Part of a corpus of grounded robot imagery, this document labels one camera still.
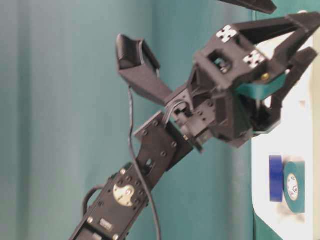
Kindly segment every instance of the tape roll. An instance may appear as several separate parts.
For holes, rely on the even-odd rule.
[[[305,162],[288,162],[284,166],[284,196],[295,214],[305,212]]]
[[[269,156],[270,201],[282,203],[284,187],[284,167],[281,155]]]

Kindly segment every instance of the teal wall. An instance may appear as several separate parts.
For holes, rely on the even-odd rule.
[[[130,161],[118,33],[146,38],[174,89],[212,34],[250,19],[212,0],[2,0],[1,239],[67,239],[86,192]],[[158,109],[135,97],[136,127]],[[250,145],[212,140],[205,149],[155,188],[163,239],[251,239]],[[142,238],[155,238],[150,208],[129,237]]]

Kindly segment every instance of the black 3d-printed part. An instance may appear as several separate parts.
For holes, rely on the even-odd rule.
[[[272,14],[276,5],[271,0],[218,0],[228,4],[238,5],[258,12]]]
[[[147,43],[124,35],[116,39],[118,73],[142,97],[159,105],[172,91],[159,78],[160,64]]]

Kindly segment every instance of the wire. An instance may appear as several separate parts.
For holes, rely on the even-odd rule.
[[[172,115],[172,113],[174,112],[174,110],[176,109],[176,107],[178,107],[181,104],[187,104],[189,106],[189,103],[187,101],[184,100],[180,100],[178,102],[175,102],[174,104],[172,104],[169,109],[166,111],[165,115],[163,116],[162,119],[162,123],[164,124],[164,128],[167,127],[170,117]]]
[[[96,185],[85,195],[83,202],[82,202],[82,214],[83,216],[86,215],[88,211],[88,202],[90,198],[96,193],[96,191],[101,190],[105,187],[105,184]]]
[[[140,179],[140,181],[142,182],[144,191],[146,192],[146,195],[149,198],[149,202],[151,204],[151,208],[152,208],[152,213],[153,213],[153,218],[154,218],[154,224],[155,224],[155,229],[156,229],[156,239],[157,240],[161,240],[161,229],[160,229],[160,223],[159,223],[159,217],[158,217],[158,212],[156,209],[156,205],[154,202],[154,199],[152,197],[151,191],[141,173],[139,164],[137,162],[137,157],[135,155],[135,151],[132,145],[132,132],[134,129],[134,100],[132,97],[132,93],[131,93],[131,87],[129,86],[128,88],[128,96],[129,96],[129,118],[130,118],[130,127],[129,127],[129,136],[128,136],[128,144],[129,144],[129,149],[130,149],[130,154],[133,160],[133,165],[135,167],[135,170],[138,174],[138,177]]]

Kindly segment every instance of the label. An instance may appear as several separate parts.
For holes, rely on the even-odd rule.
[[[100,226],[106,229],[108,232],[111,232],[112,228],[114,227],[110,222],[103,218],[100,220]]]
[[[294,174],[289,174],[286,181],[286,188],[292,201],[296,201],[299,197],[299,184]]]

